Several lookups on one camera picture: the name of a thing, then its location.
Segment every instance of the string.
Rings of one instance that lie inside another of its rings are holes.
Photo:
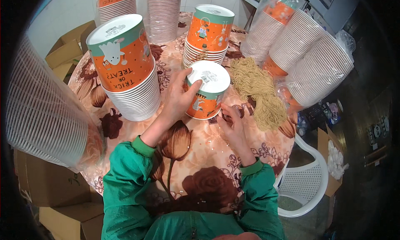
[[[230,64],[232,82],[242,100],[251,96],[256,101],[253,119],[257,127],[275,130],[287,117],[283,102],[276,96],[272,77],[260,69],[251,57],[233,59]]]

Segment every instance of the barcode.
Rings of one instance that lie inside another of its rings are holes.
[[[202,76],[201,79],[206,83],[210,82],[210,80],[206,76]]]

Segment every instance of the stack of paper cups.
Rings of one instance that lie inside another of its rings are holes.
[[[304,57],[323,31],[310,16],[297,9],[270,48],[269,56],[287,72]]]
[[[152,117],[160,106],[160,89],[142,16],[112,19],[95,29],[86,43],[102,87],[123,117]]]
[[[105,23],[114,17],[136,13],[136,0],[98,0],[97,11],[100,22]]]
[[[233,12],[221,6],[197,6],[185,40],[183,66],[187,68],[200,60],[221,64],[234,17]]]
[[[336,88],[354,68],[350,57],[329,33],[324,32],[287,73],[287,88],[303,107],[309,107]]]
[[[240,47],[243,56],[252,57],[257,65],[261,65],[283,27],[281,22],[261,12]]]
[[[196,93],[186,114],[199,120],[215,117],[221,109],[224,92],[229,87],[229,73],[221,65],[207,60],[190,65],[192,73],[185,80],[184,89],[187,91],[197,80],[203,84]]]
[[[7,92],[5,131],[9,144],[45,161],[82,171],[80,161],[86,143],[92,143],[88,126],[93,122],[27,37],[18,49]]]
[[[152,43],[168,43],[177,38],[180,2],[181,0],[147,0]]]

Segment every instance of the person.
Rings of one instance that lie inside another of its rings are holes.
[[[152,156],[162,135],[185,113],[202,80],[185,92],[185,77],[191,68],[172,74],[164,108],[160,115],[133,142],[117,145],[110,155],[110,171],[104,176],[103,240],[112,239],[285,239],[277,215],[275,175],[270,165],[254,157],[247,144],[243,123],[232,107],[221,104],[222,112],[232,118],[232,127],[221,117],[219,126],[240,156],[244,203],[240,213],[174,211],[152,218],[141,205],[140,196],[150,183]]]

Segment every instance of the plastic bag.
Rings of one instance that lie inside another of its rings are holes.
[[[138,13],[143,16],[149,41],[163,45],[178,37],[181,0],[140,0]]]
[[[343,166],[343,154],[333,146],[332,140],[328,141],[328,158],[327,158],[328,172],[334,177],[336,180],[339,180],[344,171],[349,168],[349,164],[347,163]]]
[[[331,93],[354,65],[334,37],[324,32],[286,77],[276,78],[276,93],[288,114],[317,103]]]
[[[285,76],[310,50],[324,29],[309,15],[297,9],[271,46],[263,69],[272,76]]]
[[[96,25],[115,17],[136,13],[136,0],[96,0]]]
[[[104,138],[79,102],[24,36],[8,86],[8,143],[78,173],[104,156]]]
[[[304,3],[304,0],[260,0],[252,27],[241,45],[242,54],[261,65],[294,10]]]
[[[338,31],[336,33],[336,40],[343,50],[347,53],[352,63],[354,63],[353,52],[356,50],[356,41],[346,31]]]

